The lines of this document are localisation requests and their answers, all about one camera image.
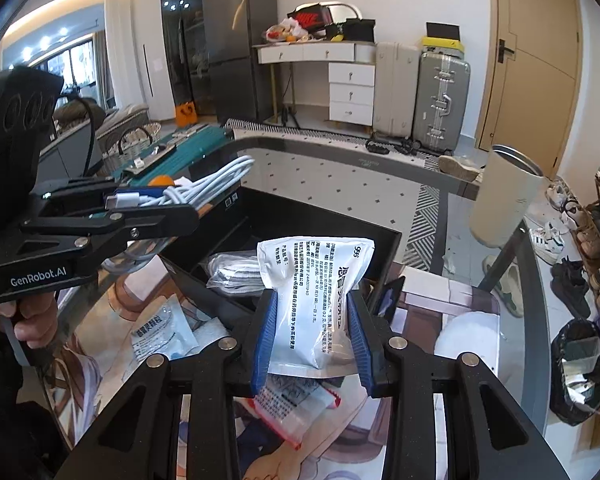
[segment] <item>white desk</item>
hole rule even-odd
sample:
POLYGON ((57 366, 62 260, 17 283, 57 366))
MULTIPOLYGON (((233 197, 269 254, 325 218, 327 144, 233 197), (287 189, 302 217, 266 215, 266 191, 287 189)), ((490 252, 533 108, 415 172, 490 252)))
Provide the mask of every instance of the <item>white desk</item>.
POLYGON ((332 121, 371 126, 376 85, 376 45, 366 41, 309 41, 257 45, 258 62, 271 67, 273 112, 278 120, 275 63, 289 63, 291 99, 296 108, 293 63, 329 63, 329 118, 332 121))

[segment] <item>orange bag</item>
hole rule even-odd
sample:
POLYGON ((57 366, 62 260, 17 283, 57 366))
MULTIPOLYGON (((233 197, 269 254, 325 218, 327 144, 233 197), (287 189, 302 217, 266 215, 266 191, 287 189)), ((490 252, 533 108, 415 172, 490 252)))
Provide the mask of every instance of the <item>orange bag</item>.
POLYGON ((196 124, 197 122, 198 114, 196 113, 196 107, 192 102, 176 106, 176 124, 179 128, 184 128, 185 126, 196 124))

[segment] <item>window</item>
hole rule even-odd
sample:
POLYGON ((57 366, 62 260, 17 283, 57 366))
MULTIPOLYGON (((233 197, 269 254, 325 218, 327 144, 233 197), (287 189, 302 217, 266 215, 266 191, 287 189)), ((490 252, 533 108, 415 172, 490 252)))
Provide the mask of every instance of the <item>window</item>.
MULTIPOLYGON (((69 92, 75 88, 82 97, 98 100, 93 41, 88 40, 71 46, 37 63, 35 68, 61 76, 64 79, 62 92, 69 92)), ((60 99, 58 105, 64 101, 65 99, 60 99)))

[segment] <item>human hand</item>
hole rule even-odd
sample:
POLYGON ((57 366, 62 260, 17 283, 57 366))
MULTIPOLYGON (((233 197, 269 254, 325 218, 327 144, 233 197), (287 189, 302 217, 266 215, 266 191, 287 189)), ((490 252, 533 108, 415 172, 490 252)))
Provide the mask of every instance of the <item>human hand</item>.
MULTIPOLYGON (((29 296, 18 302, 17 309, 22 314, 13 327, 16 338, 26 341, 29 348, 42 348, 48 345, 58 329, 58 304, 52 292, 29 296)), ((0 316, 13 317, 16 303, 8 301, 0 303, 0 316)))

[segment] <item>orange ball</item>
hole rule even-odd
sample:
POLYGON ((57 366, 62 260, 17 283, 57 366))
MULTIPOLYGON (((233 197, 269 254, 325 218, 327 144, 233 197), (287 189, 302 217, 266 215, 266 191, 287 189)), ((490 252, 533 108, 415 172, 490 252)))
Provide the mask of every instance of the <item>orange ball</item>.
POLYGON ((175 184, 169 175, 154 176, 149 182, 149 186, 175 186, 175 184))

